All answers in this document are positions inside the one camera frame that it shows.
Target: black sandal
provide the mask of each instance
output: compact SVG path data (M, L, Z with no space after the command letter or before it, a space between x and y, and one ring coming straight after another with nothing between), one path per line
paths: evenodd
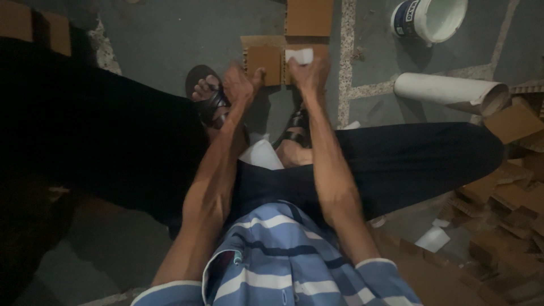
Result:
M292 127L302 127L304 129L304 134L287 131ZM287 126L283 130L283 133L273 144L274 150L276 150L280 146L281 142L286 139L297 142L303 148L311 148L312 143L310 139L310 118L308 117L307 109L301 108L291 115L289 121L287 122Z
M185 94L187 95L187 98L192 99L193 93L195 92L195 86L198 85L199 80L205 80L209 75L214 76L219 80L219 86L212 88L213 94L208 100L195 101L194 103L196 103L196 109L200 115L200 120L207 127L219 130L223 126L223 123L225 123L228 112L219 116L215 120L213 119L213 115L219 107L230 107L231 103L223 92L221 78L219 78L215 71L206 65L198 65L192 68L187 74L187 78L185 80Z

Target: pvc pipe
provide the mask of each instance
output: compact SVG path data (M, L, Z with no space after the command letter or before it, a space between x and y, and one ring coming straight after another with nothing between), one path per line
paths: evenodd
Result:
M476 79L405 73L395 81L395 94L488 117L506 106L506 84Z
M399 37L422 38L429 46L450 39L461 26L468 0L408 0L391 16L391 31Z

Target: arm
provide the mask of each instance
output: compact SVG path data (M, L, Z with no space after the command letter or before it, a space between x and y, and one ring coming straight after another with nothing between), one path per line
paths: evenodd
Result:
M310 114L314 179L323 217L354 265L378 258L364 223L357 186L325 110L324 85L330 64L316 58L310 65L299 66L291 59L289 68Z
M225 74L225 94L232 107L200 162L183 202L183 222L177 238L159 267L152 286L174 280L202 280L231 207L236 163L243 150L242 116L262 85L263 70L249 80L238 65Z

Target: hand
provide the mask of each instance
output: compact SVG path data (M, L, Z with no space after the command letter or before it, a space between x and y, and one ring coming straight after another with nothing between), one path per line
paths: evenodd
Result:
M264 84L264 68L259 68L251 78L245 75L242 67L232 62L223 78L223 89L229 101L244 101L251 104L253 98Z
M331 64L327 58L316 57L312 63L305 66L299 65L294 58L291 58L288 64L289 71L302 94L320 95L324 92L325 82L331 70Z

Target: bucket label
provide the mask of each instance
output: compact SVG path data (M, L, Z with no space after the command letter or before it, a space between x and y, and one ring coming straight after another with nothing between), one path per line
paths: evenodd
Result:
M395 32L400 37L418 37L414 19L421 0L408 0L399 6L394 19Z

